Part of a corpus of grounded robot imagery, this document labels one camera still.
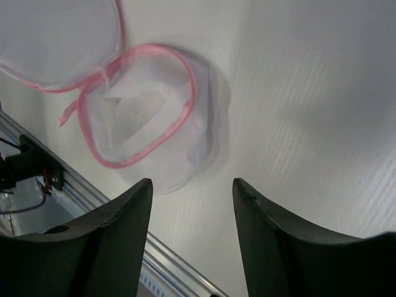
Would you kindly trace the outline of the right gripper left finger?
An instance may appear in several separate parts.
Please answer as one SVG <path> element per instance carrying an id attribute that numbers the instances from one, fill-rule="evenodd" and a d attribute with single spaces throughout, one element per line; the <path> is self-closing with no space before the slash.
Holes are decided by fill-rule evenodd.
<path id="1" fill-rule="evenodd" d="M 1 237 L 2 296 L 135 296 L 152 209 L 142 179 L 45 233 Z"/>

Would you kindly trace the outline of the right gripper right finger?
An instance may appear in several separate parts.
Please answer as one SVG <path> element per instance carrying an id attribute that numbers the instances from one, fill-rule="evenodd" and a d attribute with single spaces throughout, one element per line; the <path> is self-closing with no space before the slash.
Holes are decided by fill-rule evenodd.
<path id="1" fill-rule="evenodd" d="M 394 296 L 395 233 L 356 238 L 311 223 L 241 178 L 233 203 L 250 296 Z"/>

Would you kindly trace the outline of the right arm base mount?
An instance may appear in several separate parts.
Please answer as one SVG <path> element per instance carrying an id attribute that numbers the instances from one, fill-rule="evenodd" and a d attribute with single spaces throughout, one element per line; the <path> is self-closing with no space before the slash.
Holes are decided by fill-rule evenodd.
<path id="1" fill-rule="evenodd" d="M 42 176 L 44 186 L 48 189 L 61 191 L 64 186 L 64 168 L 47 151 L 25 135 L 19 136 L 20 144 L 1 138 L 6 144 L 19 153 L 8 157 L 1 157 L 1 192 L 16 187 L 18 182 L 36 176 Z"/>

